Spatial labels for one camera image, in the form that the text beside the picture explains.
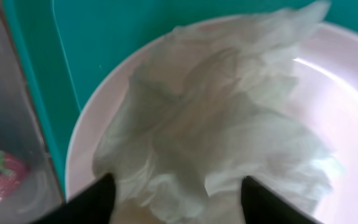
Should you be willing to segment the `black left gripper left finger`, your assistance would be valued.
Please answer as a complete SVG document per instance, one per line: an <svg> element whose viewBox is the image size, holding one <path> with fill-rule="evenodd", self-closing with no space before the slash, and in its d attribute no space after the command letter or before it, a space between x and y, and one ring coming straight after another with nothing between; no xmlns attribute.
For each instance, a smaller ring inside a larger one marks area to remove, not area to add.
<svg viewBox="0 0 358 224"><path fill-rule="evenodd" d="M53 212L33 221L34 224L109 223L116 199L112 174L106 174L82 193Z"/></svg>

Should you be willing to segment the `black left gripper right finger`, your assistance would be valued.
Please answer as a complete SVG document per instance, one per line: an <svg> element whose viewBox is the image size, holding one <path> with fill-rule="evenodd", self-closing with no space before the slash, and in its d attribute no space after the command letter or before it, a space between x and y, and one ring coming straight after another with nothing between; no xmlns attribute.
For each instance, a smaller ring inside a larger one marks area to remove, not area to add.
<svg viewBox="0 0 358 224"><path fill-rule="evenodd" d="M246 224L317 224L252 176L241 183L241 206Z"/></svg>

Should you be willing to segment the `white napkin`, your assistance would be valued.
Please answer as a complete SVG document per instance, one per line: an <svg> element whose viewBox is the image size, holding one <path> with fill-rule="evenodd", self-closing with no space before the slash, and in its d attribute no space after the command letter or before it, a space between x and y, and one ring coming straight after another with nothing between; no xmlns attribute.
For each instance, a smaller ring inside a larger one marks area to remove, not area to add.
<svg viewBox="0 0 358 224"><path fill-rule="evenodd" d="M93 156L113 173L111 223L242 223L241 180L252 175L302 212L331 191L331 150L281 113L298 85L302 40L327 1L176 27L129 78Z"/></svg>

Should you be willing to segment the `white round plate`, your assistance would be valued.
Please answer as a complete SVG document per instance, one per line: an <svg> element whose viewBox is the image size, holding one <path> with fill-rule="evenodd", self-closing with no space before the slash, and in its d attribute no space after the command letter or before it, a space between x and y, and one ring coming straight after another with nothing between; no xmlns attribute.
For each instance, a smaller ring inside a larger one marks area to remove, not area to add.
<svg viewBox="0 0 358 224"><path fill-rule="evenodd" d="M151 41L120 63L82 109L67 152L67 198L94 181L98 142L126 94L129 76L156 45ZM333 193L318 205L315 217L323 223L358 223L358 34L322 23L301 43L295 73L301 79L284 112L319 134L342 164L333 177Z"/></svg>

